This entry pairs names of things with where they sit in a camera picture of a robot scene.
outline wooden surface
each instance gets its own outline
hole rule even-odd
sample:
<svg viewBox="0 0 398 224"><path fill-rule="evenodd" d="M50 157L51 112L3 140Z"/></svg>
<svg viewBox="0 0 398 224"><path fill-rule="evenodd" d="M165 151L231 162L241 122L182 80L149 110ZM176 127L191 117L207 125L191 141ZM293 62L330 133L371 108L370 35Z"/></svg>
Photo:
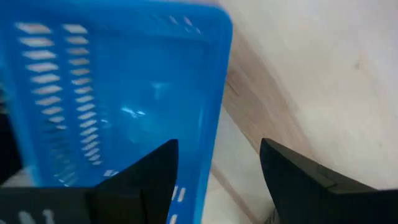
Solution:
<svg viewBox="0 0 398 224"><path fill-rule="evenodd" d="M219 2L236 28L224 106L254 148L398 187L398 1Z"/></svg>

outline plastic basket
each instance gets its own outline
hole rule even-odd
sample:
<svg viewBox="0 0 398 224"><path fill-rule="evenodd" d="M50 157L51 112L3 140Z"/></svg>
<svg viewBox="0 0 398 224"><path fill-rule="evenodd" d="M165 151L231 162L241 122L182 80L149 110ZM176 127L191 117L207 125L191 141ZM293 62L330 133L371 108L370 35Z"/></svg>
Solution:
<svg viewBox="0 0 398 224"><path fill-rule="evenodd" d="M123 0L1 4L9 111L35 183L93 186L178 139L168 222L199 223L232 36L225 12Z"/></svg>

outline blue plastic basket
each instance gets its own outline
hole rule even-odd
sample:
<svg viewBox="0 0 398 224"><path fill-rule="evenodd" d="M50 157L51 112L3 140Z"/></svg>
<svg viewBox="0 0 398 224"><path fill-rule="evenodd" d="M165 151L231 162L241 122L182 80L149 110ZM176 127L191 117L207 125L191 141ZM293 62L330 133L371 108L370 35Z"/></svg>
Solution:
<svg viewBox="0 0 398 224"><path fill-rule="evenodd" d="M178 139L168 223L200 223L232 25L217 7L1 3L9 110L41 186L92 186Z"/></svg>

